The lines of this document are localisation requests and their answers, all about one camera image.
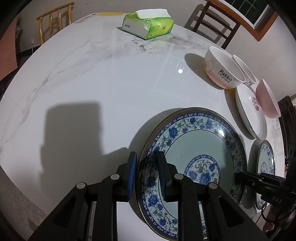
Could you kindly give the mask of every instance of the pink stripe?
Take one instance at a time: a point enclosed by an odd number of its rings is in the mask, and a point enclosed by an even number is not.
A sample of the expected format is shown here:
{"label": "pink stripe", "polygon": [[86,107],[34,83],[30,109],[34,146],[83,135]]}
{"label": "pink stripe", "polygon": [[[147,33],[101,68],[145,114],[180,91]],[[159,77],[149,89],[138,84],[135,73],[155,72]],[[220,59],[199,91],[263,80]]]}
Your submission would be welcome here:
{"label": "pink stripe", "polygon": [[[207,64],[204,61],[203,62],[205,69],[207,68]],[[229,87],[227,84],[222,82],[211,70],[208,71],[208,75],[212,78],[212,81],[214,81],[217,85],[223,87],[224,89],[233,89],[232,87]]]}

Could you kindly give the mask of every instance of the blue floral pattern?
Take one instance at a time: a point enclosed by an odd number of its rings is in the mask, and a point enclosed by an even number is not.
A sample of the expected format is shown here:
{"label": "blue floral pattern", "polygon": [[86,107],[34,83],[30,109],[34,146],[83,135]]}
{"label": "blue floral pattern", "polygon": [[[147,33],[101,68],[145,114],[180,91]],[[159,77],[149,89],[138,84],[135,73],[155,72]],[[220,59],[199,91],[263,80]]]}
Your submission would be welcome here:
{"label": "blue floral pattern", "polygon": [[[229,148],[232,156],[234,172],[246,171],[246,157],[244,148],[237,133],[227,123],[224,123],[219,115],[205,113],[189,113],[175,118],[157,134],[155,140],[143,160],[143,174],[141,179],[141,208],[156,229],[170,237],[177,237],[178,220],[171,216],[163,208],[159,193],[158,171],[155,163],[154,151],[167,152],[169,147],[181,135],[189,131],[205,129],[219,136]],[[195,157],[187,165],[184,174],[198,183],[208,184],[211,181],[220,182],[220,169],[217,162],[210,156]],[[234,183],[229,196],[239,202],[243,194],[243,187]],[[202,221],[204,232],[205,221]]]}
{"label": "blue floral pattern", "polygon": [[[276,170],[276,166],[275,166],[275,160],[274,160],[274,152],[272,150],[272,147],[270,145],[270,143],[265,140],[262,142],[261,146],[260,146],[260,151],[259,151],[259,155],[265,152],[268,156],[268,160],[269,163],[265,163],[262,162],[261,167],[260,167],[260,173],[268,173],[268,169],[267,169],[267,165],[269,165],[270,167],[270,174],[275,175],[275,170]],[[261,199],[261,195],[260,194],[256,194],[256,206],[257,208],[260,210],[262,209],[263,204],[266,203],[264,200]]]}

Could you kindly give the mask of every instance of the yellow sticker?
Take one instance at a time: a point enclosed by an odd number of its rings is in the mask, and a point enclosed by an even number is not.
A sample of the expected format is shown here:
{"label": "yellow sticker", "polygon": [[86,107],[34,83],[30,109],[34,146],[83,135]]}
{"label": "yellow sticker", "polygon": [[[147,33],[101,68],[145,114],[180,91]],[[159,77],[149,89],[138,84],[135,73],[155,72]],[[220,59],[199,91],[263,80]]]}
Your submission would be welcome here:
{"label": "yellow sticker", "polygon": [[124,14],[123,12],[101,12],[97,16],[122,16]]}

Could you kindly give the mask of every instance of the window frame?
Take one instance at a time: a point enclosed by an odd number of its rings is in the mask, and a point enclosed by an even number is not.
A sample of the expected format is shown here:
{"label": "window frame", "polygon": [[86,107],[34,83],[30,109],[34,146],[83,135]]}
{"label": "window frame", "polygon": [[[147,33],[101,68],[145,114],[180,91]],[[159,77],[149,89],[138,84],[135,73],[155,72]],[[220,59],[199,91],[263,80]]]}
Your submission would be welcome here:
{"label": "window frame", "polygon": [[249,33],[259,42],[263,36],[270,29],[272,24],[275,22],[278,14],[274,11],[272,7],[269,7],[268,10],[264,10],[262,15],[259,17],[259,21],[255,24],[252,24],[245,16],[237,11],[233,6],[227,3],[224,0],[207,0],[218,7],[222,8],[224,11],[233,16],[241,25],[249,31]]}

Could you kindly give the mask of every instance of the wall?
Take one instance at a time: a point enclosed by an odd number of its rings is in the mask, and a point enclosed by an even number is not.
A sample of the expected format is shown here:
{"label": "wall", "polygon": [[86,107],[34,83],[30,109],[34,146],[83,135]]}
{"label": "wall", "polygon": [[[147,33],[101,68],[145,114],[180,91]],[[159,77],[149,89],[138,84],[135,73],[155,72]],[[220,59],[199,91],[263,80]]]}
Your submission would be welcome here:
{"label": "wall", "polygon": [[[31,48],[31,38],[34,39],[34,45],[39,44],[38,21],[36,17],[70,1],[71,0],[33,0],[28,4],[20,13],[22,18],[21,25],[24,29],[21,37],[21,51]],[[134,12],[138,9],[166,8],[176,24],[180,26],[187,25],[188,27],[188,25],[190,25],[190,23],[187,22],[188,19],[197,6],[202,9],[201,4],[205,4],[205,1],[75,0],[72,19],[73,21],[78,20],[92,12]],[[44,30],[48,27],[46,21],[45,19]],[[199,30],[199,33],[204,36],[209,36],[219,45],[222,45],[223,39],[217,37],[211,30],[206,29],[204,26],[201,26]],[[296,93],[296,78],[293,71],[296,66],[296,41],[281,18],[277,18],[260,42],[257,42],[251,34],[241,26],[226,50],[231,54],[238,55],[250,67],[258,79],[264,78],[270,85],[278,101],[286,95]]]}

